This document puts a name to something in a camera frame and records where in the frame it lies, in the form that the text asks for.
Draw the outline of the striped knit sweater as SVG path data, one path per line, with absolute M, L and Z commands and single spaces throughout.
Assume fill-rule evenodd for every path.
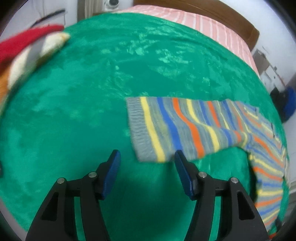
M 176 97 L 126 100 L 132 143 L 142 162 L 170 161 L 177 150 L 196 160 L 239 147 L 257 179 L 255 206 L 267 230 L 273 228 L 287 176 L 287 149 L 275 126 L 255 106 L 240 101 Z

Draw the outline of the green floral bedspread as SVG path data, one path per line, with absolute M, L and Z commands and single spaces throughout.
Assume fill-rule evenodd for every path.
M 161 163 L 137 158 L 130 97 L 240 101 L 274 124 L 287 149 L 280 117 L 258 75 L 204 34 L 136 13 L 95 16 L 65 32 L 65 46 L 14 86 L 1 112 L 1 200 L 27 233 L 59 178 L 80 179 L 119 150 L 115 183 L 99 202 L 109 240 L 185 240 L 196 202 L 184 192 L 175 153 Z M 243 149 L 188 161 L 215 179 L 237 178 L 255 205 L 257 179 Z M 282 187 L 268 240 L 282 226 L 287 177 Z

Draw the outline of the blue and black bag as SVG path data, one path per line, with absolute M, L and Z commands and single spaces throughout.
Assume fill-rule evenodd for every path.
M 270 92 L 270 97 L 280 116 L 282 123 L 285 123 L 295 112 L 295 90 L 288 86 L 280 92 L 276 87 Z

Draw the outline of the white desk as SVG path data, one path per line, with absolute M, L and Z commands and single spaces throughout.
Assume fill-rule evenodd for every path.
M 277 88 L 279 91 L 284 91 L 284 81 L 278 74 L 276 65 L 272 63 L 267 49 L 264 47 L 261 49 L 254 48 L 252 50 L 252 57 L 259 73 L 260 80 L 267 91 L 270 93 L 274 88 Z

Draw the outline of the pink striped bed sheet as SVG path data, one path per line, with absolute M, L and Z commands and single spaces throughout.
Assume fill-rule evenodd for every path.
M 197 30 L 238 56 L 258 74 L 254 59 L 246 42 L 233 30 L 207 16 L 153 5 L 137 5 L 128 9 L 118 10 L 117 12 L 155 16 Z

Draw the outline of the red cloth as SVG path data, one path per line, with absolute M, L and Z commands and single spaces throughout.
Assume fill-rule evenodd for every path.
M 50 33 L 64 30 L 63 25 L 48 25 L 27 29 L 1 42 L 1 64 L 12 61 L 17 54 L 30 44 Z

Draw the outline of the brown wooden headboard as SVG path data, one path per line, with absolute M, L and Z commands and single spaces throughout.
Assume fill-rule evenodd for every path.
M 153 5 L 207 16 L 238 34 L 252 51 L 259 39 L 259 30 L 244 16 L 217 0 L 135 0 L 133 5 Z

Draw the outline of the beige curtain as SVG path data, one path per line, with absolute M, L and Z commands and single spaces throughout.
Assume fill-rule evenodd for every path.
M 78 0 L 77 1 L 77 21 L 91 18 L 93 15 L 101 13 L 103 0 Z

